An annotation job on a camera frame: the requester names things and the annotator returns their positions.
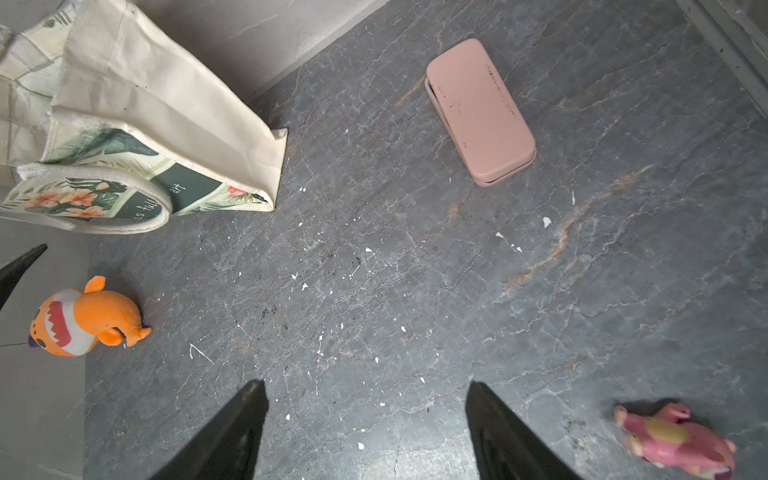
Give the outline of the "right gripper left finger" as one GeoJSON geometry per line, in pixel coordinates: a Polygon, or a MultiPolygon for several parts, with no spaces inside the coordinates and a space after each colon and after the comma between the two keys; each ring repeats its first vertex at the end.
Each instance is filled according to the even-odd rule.
{"type": "Polygon", "coordinates": [[[252,479],[268,409],[265,383],[247,382],[153,478],[252,479]]]}

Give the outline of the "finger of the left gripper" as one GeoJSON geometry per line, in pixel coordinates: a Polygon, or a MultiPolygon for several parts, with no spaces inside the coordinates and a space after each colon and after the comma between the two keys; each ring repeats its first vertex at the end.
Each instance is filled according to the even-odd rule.
{"type": "Polygon", "coordinates": [[[0,309],[3,308],[25,272],[47,250],[46,244],[38,245],[1,268],[0,309]]]}

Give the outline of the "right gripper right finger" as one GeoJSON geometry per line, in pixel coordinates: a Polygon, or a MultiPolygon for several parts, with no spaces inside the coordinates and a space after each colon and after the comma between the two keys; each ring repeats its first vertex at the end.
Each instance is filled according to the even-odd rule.
{"type": "Polygon", "coordinates": [[[481,479],[580,479],[487,384],[470,382],[465,413],[481,479]]]}

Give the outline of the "floral canvas tote bag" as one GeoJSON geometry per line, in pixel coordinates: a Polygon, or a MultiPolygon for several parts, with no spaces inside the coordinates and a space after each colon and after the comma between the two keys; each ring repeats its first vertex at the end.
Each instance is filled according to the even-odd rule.
{"type": "Polygon", "coordinates": [[[1,215],[86,234],[274,209],[271,129],[129,1],[65,1],[1,32],[1,215]]]}

